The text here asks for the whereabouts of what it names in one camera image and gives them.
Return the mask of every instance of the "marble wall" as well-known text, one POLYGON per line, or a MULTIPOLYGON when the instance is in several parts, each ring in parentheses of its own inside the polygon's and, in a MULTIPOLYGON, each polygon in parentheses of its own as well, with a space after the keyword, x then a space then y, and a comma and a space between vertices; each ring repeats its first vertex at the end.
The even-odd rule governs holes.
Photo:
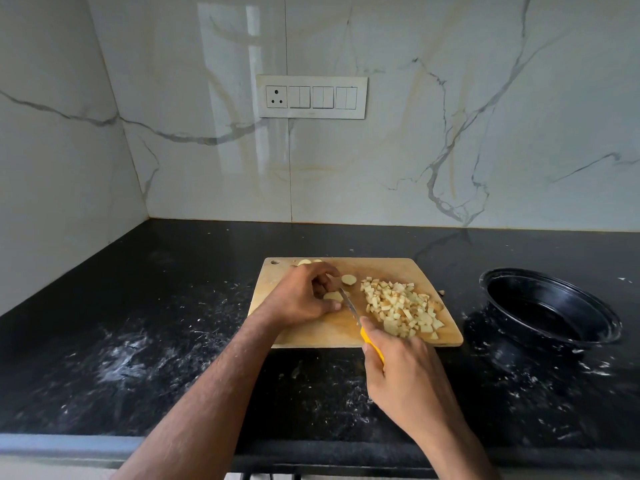
POLYGON ((147 218, 86 0, 0 0, 0 315, 147 218))
POLYGON ((640 230, 640 0, 89 0, 151 216, 640 230), (256 73, 368 76, 260 120, 256 73))

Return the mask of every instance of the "black bowl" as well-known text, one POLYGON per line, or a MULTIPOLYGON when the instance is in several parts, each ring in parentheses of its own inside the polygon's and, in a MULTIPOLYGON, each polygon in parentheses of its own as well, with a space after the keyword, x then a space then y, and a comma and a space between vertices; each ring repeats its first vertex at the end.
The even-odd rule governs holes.
POLYGON ((483 273, 480 286, 491 318, 526 346, 576 351, 620 338, 622 324, 613 310, 571 283, 505 267, 483 273))

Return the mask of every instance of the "wooden cutting board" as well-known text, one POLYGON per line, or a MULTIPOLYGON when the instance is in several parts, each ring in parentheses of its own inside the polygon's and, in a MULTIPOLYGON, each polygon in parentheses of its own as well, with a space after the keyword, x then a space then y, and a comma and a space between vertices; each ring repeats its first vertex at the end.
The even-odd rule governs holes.
MULTIPOLYGON (((382 325, 366 313, 367 302, 364 293, 360 291, 360 281, 371 276, 383 281, 400 283, 414 283, 416 293, 427 293, 432 299, 442 302, 433 285, 429 282, 418 265, 407 258, 267 258, 264 260, 258 282, 253 291, 249 314, 251 314, 276 287, 280 279, 289 269, 289 266, 297 264, 301 259, 322 259, 336 266, 342 274, 353 274, 358 281, 352 286, 342 284, 345 291, 351 296, 356 310, 360 315, 368 315, 380 328, 382 325)), ((436 313, 438 320, 444 323, 444 327, 438 330, 438 339, 429 338, 429 333, 418 333, 423 340, 439 347, 457 347, 462 345, 462 334, 453 321, 451 314, 444 306, 436 313)), ((276 339, 274 347, 362 347, 360 328, 344 306, 339 312, 326 314, 318 320, 297 325, 283 331, 276 339)))

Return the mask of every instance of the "knife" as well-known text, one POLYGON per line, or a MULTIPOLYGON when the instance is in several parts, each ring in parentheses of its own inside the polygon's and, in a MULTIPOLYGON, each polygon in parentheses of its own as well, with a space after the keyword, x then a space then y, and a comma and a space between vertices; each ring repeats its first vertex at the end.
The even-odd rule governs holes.
POLYGON ((380 352, 380 349, 377 348, 375 345, 373 345, 373 342, 371 341, 371 339, 367 335, 367 331, 363 329, 362 323, 360 322, 360 315, 358 314, 358 311, 356 310, 356 307, 353 306, 353 303, 351 302, 351 300, 347 296, 347 293, 342 288, 338 288, 338 291, 340 291, 340 295, 342 297, 342 300, 347 304, 347 307, 349 308, 349 310, 351 311, 353 316, 358 321, 358 325, 360 325, 360 336, 362 337, 362 339, 366 343, 371 344, 371 346, 373 348, 375 348, 376 352, 378 352, 378 356, 380 357, 380 360, 382 361, 382 365, 384 365, 385 364, 385 357, 382 355, 382 352, 380 352))

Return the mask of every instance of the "black granite countertop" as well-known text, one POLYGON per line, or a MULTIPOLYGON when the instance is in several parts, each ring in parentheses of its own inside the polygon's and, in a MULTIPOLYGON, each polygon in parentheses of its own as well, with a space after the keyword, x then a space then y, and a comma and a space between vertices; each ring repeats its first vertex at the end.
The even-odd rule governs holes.
MULTIPOLYGON (((638 469, 639 247, 640 233, 152 219, 0 318, 0 433, 143 436, 240 327, 264 258, 410 257, 463 331, 439 354, 494 461, 638 469), (596 294, 622 340, 574 358, 510 341, 478 286, 500 266, 596 294)), ((234 468, 423 476, 429 464, 368 399, 361 350, 278 349, 234 468)))

